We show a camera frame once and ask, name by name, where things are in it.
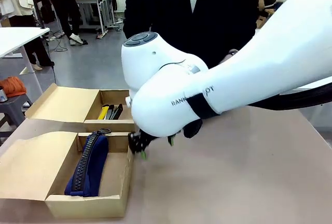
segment desk leg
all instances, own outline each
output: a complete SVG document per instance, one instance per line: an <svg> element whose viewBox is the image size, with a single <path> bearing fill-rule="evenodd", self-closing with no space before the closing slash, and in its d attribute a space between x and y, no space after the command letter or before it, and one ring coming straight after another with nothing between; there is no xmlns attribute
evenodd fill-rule
<svg viewBox="0 0 332 224"><path fill-rule="evenodd" d="M99 20L100 20L100 27L102 28L102 33L103 35L105 35L105 32L104 32L104 24L103 24L103 19L102 19L102 14L101 14L101 11L100 11L100 8L101 8L101 2L99 2L97 0L97 8L98 8L98 14L99 14Z"/></svg>
<svg viewBox="0 0 332 224"><path fill-rule="evenodd" d="M88 26L87 16L85 14L85 7L84 7L84 4L78 4L78 5L79 5L79 12L81 13L81 18L82 18L82 22L83 22L81 27L84 29L84 28L86 28L86 26Z"/></svg>
<svg viewBox="0 0 332 224"><path fill-rule="evenodd" d="M40 87L40 84L39 84L39 81L38 81L37 76L35 74L35 71L33 70L32 66L31 66L31 63L29 61L29 58L27 57L24 46L21 46L19 48L19 50L20 50L20 52L23 56L26 68L29 71L29 74L31 74L32 81L33 81L34 85L36 86L36 89L38 90L38 94L39 94L38 96L41 96L43 94L42 88Z"/></svg>
<svg viewBox="0 0 332 224"><path fill-rule="evenodd" d="M112 24L115 24L114 9L113 9L112 1L110 2L110 12L112 14Z"/></svg>

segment box flap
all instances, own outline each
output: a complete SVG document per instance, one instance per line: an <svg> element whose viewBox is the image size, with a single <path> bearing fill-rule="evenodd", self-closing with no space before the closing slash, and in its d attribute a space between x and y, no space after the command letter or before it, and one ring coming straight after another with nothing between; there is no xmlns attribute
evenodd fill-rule
<svg viewBox="0 0 332 224"><path fill-rule="evenodd" d="M26 111L30 119L83 123L98 89L66 88L52 84Z"/></svg>
<svg viewBox="0 0 332 224"><path fill-rule="evenodd" d="M44 201L77 133L16 141L0 157L0 198Z"/></svg>

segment yellow pen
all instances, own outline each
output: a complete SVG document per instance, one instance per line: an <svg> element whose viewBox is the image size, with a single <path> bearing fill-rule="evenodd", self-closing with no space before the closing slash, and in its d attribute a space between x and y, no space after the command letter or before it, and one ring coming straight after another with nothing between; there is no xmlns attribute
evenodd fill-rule
<svg viewBox="0 0 332 224"><path fill-rule="evenodd" d="M100 113L100 115L99 115L99 117L98 117L99 120L102 120L102 119L105 118L108 109L109 109L109 105L103 105L103 107L102 107L102 112Z"/></svg>

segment zipper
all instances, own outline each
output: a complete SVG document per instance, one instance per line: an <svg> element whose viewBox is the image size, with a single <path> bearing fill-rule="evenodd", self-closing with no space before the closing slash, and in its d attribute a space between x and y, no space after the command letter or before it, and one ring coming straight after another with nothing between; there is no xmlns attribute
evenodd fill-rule
<svg viewBox="0 0 332 224"><path fill-rule="evenodd" d="M89 140L86 143L82 157L80 158L73 175L72 191L83 191L85 185L85 178L87 174L89 159L93 150L93 146L98 137L101 136L101 132L92 133Z"/></svg>

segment desk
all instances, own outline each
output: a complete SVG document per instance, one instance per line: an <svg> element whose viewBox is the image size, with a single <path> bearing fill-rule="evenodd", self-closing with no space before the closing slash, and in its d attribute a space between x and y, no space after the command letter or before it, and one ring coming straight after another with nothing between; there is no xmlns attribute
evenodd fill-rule
<svg viewBox="0 0 332 224"><path fill-rule="evenodd" d="M32 83L35 85L38 92L38 96L42 95L43 91L40 87L39 81L35 74L35 71L31 67L31 63L25 52L24 44L30 42L33 39L39 38L43 34L49 32L49 28L41 29L37 27L6 27L0 28L0 57L11 53L14 50L19 49L29 75L31 77Z"/></svg>
<svg viewBox="0 0 332 224"><path fill-rule="evenodd" d="M0 147L17 138L80 126L25 120ZM127 224L330 224L332 150L299 111L254 107L204 122L193 139L174 147L153 141L149 158L137 156L124 219ZM0 222L54 220L42 202L0 200ZM96 223L82 220L80 223Z"/></svg>
<svg viewBox="0 0 332 224"><path fill-rule="evenodd" d="M10 27L9 18L7 16L3 16L2 18L0 18L0 28L2 28L1 21L5 20L7 20L8 27ZM2 58L22 58L22 55L20 53L14 54L13 52L10 52Z"/></svg>
<svg viewBox="0 0 332 224"><path fill-rule="evenodd" d="M323 85L332 83L332 77L328 77L308 85L294 89L294 92L306 91L313 88L318 88ZM313 106L302 109L301 112L308 118L310 123L319 131L332 131L332 103Z"/></svg>
<svg viewBox="0 0 332 224"><path fill-rule="evenodd" d="M79 4L79 10L82 16L82 29L98 29L101 28L102 34L98 39L102 39L108 32L109 27L115 23L112 0L76 0ZM91 4L96 4L99 15L100 25L91 24L88 19L93 19Z"/></svg>

